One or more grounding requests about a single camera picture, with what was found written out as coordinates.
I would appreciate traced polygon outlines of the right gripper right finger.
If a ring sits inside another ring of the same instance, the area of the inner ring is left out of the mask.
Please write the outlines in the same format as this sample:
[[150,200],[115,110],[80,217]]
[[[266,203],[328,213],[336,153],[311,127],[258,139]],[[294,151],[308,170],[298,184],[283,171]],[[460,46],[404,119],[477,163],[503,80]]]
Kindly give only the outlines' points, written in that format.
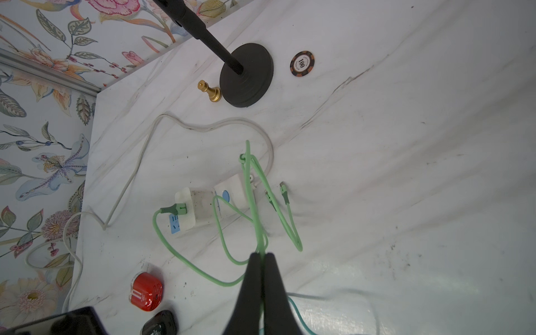
[[302,335],[290,308],[283,279],[273,253],[267,253],[264,258],[263,301],[265,334]]

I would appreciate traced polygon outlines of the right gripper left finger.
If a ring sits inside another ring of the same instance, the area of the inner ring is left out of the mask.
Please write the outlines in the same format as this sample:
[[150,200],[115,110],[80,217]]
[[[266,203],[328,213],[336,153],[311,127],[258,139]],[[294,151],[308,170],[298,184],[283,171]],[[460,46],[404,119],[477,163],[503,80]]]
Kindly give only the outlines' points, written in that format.
[[259,253],[253,253],[250,255],[233,313],[223,334],[259,334],[261,306],[262,260]]

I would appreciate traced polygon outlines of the white usb charger adapter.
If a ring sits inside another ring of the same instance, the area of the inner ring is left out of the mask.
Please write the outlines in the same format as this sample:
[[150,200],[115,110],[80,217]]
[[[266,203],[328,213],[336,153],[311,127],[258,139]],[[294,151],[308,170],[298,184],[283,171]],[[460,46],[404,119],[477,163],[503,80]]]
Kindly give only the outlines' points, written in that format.
[[173,234],[185,233],[195,227],[196,217],[190,188],[183,188],[174,196],[177,205],[177,220],[173,223]]

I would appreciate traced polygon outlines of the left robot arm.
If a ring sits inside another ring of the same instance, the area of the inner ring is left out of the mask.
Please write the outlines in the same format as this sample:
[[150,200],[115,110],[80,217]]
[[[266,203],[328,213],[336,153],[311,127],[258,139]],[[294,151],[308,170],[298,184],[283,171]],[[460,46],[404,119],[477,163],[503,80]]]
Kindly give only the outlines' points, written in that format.
[[1,334],[106,335],[107,332],[94,308],[83,307],[65,314],[17,326],[2,331]]

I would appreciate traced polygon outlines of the red electric shaver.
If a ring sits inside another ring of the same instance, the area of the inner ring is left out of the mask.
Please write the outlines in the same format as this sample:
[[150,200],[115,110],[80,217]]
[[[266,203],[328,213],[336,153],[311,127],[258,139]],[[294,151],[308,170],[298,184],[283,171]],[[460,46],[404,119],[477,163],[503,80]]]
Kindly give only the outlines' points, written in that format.
[[149,272],[140,272],[131,283],[128,300],[142,311],[155,310],[163,298],[163,283]]

